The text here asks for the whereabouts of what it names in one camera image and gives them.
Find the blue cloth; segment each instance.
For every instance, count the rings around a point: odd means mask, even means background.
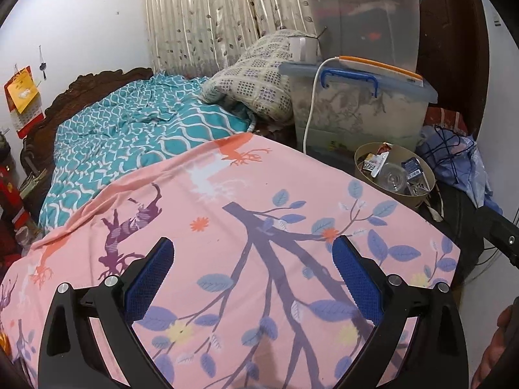
[[[116,90],[58,127],[55,169],[40,213],[49,232],[129,172],[251,126],[198,99],[204,78],[158,74]]]
[[[416,153],[432,168],[437,180],[463,191],[477,207],[483,205],[500,215],[502,209],[492,200],[493,192],[474,139],[439,127],[422,128],[424,143]]]

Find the white cable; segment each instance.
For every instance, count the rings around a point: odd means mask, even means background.
[[[312,115],[313,115],[313,104],[316,101],[316,88],[317,84],[319,82],[319,77],[321,76],[321,72],[323,71],[323,68],[326,64],[328,64],[330,61],[339,60],[339,57],[333,57],[329,58],[321,63],[319,68],[317,69],[316,77],[313,79],[313,87],[312,87],[312,103],[310,104],[310,114],[308,114],[308,121],[306,123],[306,129],[305,129],[305,137],[303,138],[303,153],[306,155],[306,139],[308,138],[308,130],[310,129],[310,123],[312,122]]]

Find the white mug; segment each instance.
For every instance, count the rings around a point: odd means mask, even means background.
[[[289,37],[290,60],[296,63],[317,64],[317,38],[307,36]]]

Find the teal patterned blanket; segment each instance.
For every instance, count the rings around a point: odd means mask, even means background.
[[[116,90],[58,127],[52,185],[40,213],[45,232],[103,188],[141,167],[245,132],[251,120],[198,99],[204,78],[157,74]]]

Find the hand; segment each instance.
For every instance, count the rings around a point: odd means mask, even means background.
[[[504,332],[508,324],[510,323],[510,319],[512,318],[512,306],[508,306],[498,317],[497,326],[498,329],[494,336],[492,337],[492,341],[490,345],[483,353],[483,358],[481,359],[481,364],[474,373],[474,377],[472,378],[472,384],[470,389],[476,389],[481,382],[486,378],[492,367],[494,367],[501,358],[504,349],[506,348],[504,345]]]

